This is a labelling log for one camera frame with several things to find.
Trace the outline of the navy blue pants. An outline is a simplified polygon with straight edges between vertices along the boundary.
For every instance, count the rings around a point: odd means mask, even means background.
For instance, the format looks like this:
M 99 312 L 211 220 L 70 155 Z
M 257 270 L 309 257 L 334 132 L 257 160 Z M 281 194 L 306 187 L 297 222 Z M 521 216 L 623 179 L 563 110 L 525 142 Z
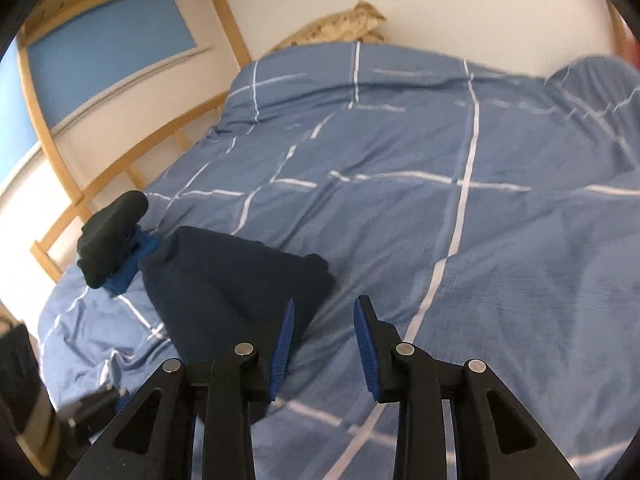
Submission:
M 143 284 L 178 356 L 188 365 L 249 342 L 277 394 L 289 356 L 331 295 L 335 280 L 317 254 L 306 256 L 195 226 L 182 226 L 139 263 Z

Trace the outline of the dark grey folded garment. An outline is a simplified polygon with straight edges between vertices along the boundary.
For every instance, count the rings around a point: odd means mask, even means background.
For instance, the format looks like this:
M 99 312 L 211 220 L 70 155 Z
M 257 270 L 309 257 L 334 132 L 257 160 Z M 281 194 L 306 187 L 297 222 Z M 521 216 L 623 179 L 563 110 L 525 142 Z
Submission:
M 116 273 L 134 247 L 138 222 L 149 209 L 140 191 L 128 191 L 91 216 L 77 242 L 77 264 L 90 288 Z

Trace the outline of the blue checked duvet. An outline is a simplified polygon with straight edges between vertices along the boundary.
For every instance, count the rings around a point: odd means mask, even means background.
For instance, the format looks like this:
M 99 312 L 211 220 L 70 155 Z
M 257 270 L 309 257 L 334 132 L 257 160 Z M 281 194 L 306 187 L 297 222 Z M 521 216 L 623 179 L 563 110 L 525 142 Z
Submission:
M 276 406 L 261 479 L 387 479 L 397 410 L 367 392 L 352 306 L 434 358 L 485 361 L 578 476 L 639 428 L 639 74 L 546 78 L 393 46 L 289 48 L 146 190 L 142 226 L 317 254 L 336 285 Z

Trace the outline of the bright blue folded garment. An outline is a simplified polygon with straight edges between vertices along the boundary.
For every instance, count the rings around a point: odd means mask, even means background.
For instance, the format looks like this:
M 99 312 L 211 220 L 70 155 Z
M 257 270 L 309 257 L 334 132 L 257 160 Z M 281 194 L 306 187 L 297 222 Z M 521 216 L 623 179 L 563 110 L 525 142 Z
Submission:
M 139 272 L 140 262 L 159 247 L 160 241 L 155 235 L 144 232 L 140 226 L 136 226 L 125 260 L 118 270 L 106 279 L 103 287 L 113 296 L 126 292 Z

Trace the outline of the beige patterned pillow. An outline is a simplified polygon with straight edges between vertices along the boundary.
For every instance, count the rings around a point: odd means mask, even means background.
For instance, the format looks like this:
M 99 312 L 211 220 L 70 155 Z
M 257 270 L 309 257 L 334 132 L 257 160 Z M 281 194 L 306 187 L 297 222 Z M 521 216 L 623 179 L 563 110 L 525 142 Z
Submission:
M 269 53 L 289 47 L 331 42 L 386 44 L 386 37 L 378 30 L 386 22 L 387 18 L 375 6 L 359 0 L 351 9 L 326 15 L 303 26 L 276 44 Z

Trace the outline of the wooden bunk bed frame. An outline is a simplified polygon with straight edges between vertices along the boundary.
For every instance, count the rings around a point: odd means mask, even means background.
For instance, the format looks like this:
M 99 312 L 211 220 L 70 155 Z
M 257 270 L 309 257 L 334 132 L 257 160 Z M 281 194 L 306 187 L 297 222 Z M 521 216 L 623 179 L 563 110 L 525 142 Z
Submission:
M 303 26 L 359 0 L 176 0 L 198 46 L 182 62 L 130 84 L 76 127 L 44 122 L 25 38 L 1 63 L 1 298 L 36 335 L 50 399 L 61 406 L 102 385 L 139 388 L 177 355 L 141 278 L 113 296 L 78 269 L 77 206 L 97 211 L 134 184 L 88 185 L 147 136 L 177 131 L 137 160 L 144 190 L 221 120 L 239 73 Z M 618 58 L 606 0 L 364 0 L 387 22 L 386 44 L 546 78 L 585 56 Z M 315 47 L 307 44 L 300 47 Z

